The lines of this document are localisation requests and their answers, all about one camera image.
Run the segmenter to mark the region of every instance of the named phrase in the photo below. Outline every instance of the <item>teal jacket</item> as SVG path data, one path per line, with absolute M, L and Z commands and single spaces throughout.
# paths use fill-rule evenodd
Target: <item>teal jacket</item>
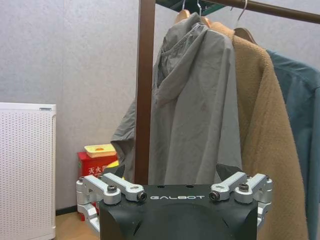
M 317 240 L 320 200 L 320 72 L 273 51 L 268 50 L 268 53 L 282 90 L 299 157 L 309 239 Z

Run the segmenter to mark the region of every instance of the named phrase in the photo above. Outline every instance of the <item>baseboard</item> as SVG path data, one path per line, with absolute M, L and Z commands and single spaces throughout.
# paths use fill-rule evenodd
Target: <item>baseboard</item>
M 74 213 L 76 211 L 77 211 L 77 205 L 74 205 L 74 206 L 69 206 L 69 207 L 65 207 L 65 208 L 61 208 L 61 209 L 55 210 L 55 215 L 59 216 L 59 215 L 62 215 L 62 214 Z

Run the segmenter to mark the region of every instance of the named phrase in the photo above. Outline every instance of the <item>coat sleeve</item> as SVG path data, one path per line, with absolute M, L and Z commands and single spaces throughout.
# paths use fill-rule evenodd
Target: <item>coat sleeve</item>
M 116 150 L 120 164 L 125 164 L 124 177 L 132 183 L 135 170 L 135 124 L 136 102 L 133 101 L 111 138 L 111 144 Z
M 242 149 L 244 171 L 273 180 L 272 206 L 259 240 L 308 240 L 305 194 L 294 137 L 278 79 L 266 60 L 248 134 Z
M 313 131 L 310 152 L 307 208 L 308 230 L 311 240 L 317 239 L 320 201 L 320 88 L 314 92 Z

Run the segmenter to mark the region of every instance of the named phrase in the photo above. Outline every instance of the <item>red fire extinguisher box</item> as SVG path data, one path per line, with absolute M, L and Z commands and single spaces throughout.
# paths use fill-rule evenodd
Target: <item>red fire extinguisher box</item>
M 88 176 L 94 175 L 99 176 L 102 174 L 104 169 L 111 163 L 118 160 L 117 154 L 111 156 L 101 156 L 91 158 L 87 155 L 86 152 L 78 152 L 78 164 L 79 164 L 79 171 L 78 176 Z

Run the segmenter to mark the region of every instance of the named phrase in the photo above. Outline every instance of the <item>bolt head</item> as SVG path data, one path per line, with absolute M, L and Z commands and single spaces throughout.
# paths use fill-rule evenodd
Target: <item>bolt head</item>
M 138 202 L 144 202 L 147 199 L 147 194 L 144 191 L 138 192 L 138 194 L 136 195 L 136 199 L 138 200 Z
M 217 202 L 217 201 L 219 201 L 219 199 L 220 199 L 220 194 L 219 194 L 219 192 L 213 190 L 213 191 L 211 191 L 211 192 L 209 193 L 209 198 L 210 198 L 212 201 Z
M 108 193 L 115 193 L 117 191 L 117 186 L 116 185 L 108 185 L 107 191 L 108 191 Z
M 249 191 L 249 185 L 248 184 L 245 184 L 245 183 L 241 183 L 239 185 L 239 190 L 241 192 L 248 192 Z

